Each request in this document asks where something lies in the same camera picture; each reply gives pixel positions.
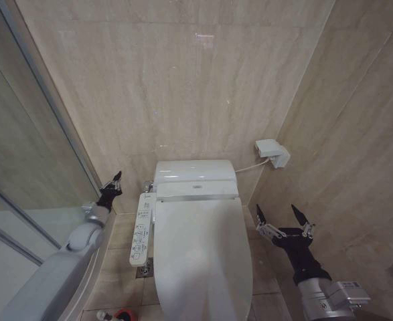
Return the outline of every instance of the red object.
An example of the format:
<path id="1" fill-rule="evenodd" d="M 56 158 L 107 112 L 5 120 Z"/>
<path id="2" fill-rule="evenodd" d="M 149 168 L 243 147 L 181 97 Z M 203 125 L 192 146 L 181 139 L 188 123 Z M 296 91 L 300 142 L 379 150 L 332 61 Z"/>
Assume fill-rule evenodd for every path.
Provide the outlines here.
<path id="1" fill-rule="evenodd" d="M 118 312 L 114 314 L 114 317 L 119 320 L 125 321 L 138 321 L 137 316 L 132 310 L 120 309 Z"/>

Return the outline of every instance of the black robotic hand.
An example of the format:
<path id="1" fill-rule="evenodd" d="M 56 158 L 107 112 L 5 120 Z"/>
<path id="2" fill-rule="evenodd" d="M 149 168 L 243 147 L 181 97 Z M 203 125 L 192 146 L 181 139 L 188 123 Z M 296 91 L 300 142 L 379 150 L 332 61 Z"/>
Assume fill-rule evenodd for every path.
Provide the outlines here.
<path id="1" fill-rule="evenodd" d="M 114 198 L 116 196 L 122 195 L 121 177 L 122 171 L 119 171 L 113 177 L 113 180 L 109 181 L 100 188 L 101 198 L 98 200 L 98 202 L 96 202 L 98 206 L 106 207 L 109 211 L 111 211 Z"/>

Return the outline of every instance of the shower enclosure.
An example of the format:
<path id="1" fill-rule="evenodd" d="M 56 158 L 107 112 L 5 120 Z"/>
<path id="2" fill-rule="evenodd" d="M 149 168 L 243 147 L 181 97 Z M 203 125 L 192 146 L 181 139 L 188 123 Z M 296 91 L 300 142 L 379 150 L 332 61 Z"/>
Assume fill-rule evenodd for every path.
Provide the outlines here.
<path id="1" fill-rule="evenodd" d="M 0 312 L 98 197 L 64 129 L 0 6 Z"/>

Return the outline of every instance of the white power plug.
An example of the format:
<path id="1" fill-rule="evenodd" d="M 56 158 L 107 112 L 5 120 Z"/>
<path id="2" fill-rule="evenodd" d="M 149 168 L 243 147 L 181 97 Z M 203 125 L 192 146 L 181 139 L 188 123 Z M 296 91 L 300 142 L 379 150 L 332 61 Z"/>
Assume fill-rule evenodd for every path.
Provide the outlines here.
<path id="1" fill-rule="evenodd" d="M 256 148 L 260 157 L 268 157 L 274 168 L 285 167 L 290 159 L 290 153 L 275 139 L 256 140 Z"/>

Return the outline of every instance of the white cable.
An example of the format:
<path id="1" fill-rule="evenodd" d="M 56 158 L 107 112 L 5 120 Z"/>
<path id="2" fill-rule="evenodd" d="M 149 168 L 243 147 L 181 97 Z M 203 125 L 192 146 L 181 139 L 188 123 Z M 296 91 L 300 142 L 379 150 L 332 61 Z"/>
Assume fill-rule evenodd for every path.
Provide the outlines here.
<path id="1" fill-rule="evenodd" d="M 266 164 L 268 161 L 269 161 L 269 157 L 268 157 L 268 158 L 266 158 L 266 160 L 265 160 L 265 161 L 263 161 L 263 162 L 261 162 L 261 163 L 259 163 L 259 164 L 255 164 L 255 165 L 252 165 L 252 166 L 246 167 L 245 169 L 238 169 L 237 171 L 235 171 L 235 173 L 243 172 L 243 171 L 246 171 L 247 169 L 252 169 L 253 167 L 257 167 L 257 166 L 260 166 L 260 165 Z"/>

